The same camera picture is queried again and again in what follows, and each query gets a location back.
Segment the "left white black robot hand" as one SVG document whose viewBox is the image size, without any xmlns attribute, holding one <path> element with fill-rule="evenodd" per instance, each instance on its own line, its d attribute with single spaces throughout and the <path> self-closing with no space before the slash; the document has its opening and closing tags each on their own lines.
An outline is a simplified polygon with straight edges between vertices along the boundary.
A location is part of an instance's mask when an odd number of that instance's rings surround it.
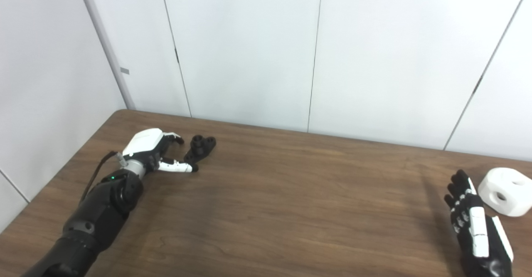
<svg viewBox="0 0 532 277">
<path fill-rule="evenodd" d="M 198 166 L 165 157 L 172 143 L 184 144 L 181 136 L 161 129 L 146 129 L 136 133 L 122 152 L 121 168 L 140 178 L 149 172 L 197 172 Z"/>
</svg>

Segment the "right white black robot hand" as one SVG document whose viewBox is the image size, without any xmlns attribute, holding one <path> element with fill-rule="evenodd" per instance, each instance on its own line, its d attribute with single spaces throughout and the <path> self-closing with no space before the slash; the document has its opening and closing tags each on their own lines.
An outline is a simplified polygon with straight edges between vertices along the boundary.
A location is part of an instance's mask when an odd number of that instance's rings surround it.
<svg viewBox="0 0 532 277">
<path fill-rule="evenodd" d="M 489 216 L 473 181 L 459 169 L 451 176 L 444 201 L 461 250 L 467 277 L 512 277 L 514 254 L 498 216 Z"/>
</svg>

